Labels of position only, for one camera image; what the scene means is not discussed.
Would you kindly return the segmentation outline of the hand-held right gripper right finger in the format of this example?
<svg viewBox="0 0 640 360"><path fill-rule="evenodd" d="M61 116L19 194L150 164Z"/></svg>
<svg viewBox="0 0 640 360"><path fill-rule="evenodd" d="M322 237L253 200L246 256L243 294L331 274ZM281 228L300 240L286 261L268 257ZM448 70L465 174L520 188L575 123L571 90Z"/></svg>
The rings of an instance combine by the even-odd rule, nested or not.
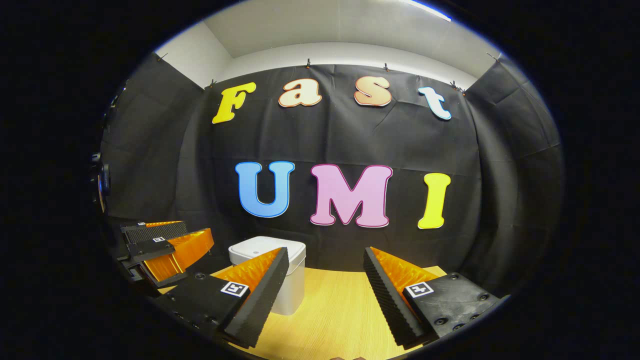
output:
<svg viewBox="0 0 640 360"><path fill-rule="evenodd" d="M363 268L395 343L409 350L437 341L501 303L457 272L437 275L367 247Z"/></svg>

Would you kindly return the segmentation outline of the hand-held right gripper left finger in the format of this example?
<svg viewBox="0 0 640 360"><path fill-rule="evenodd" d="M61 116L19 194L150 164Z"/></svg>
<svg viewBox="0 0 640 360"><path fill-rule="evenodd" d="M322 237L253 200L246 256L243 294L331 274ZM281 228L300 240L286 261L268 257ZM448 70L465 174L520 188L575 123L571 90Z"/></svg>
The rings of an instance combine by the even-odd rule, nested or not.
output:
<svg viewBox="0 0 640 360"><path fill-rule="evenodd" d="M267 251L216 276L195 273L153 303L214 341L256 346L289 268L286 247Z"/></svg>

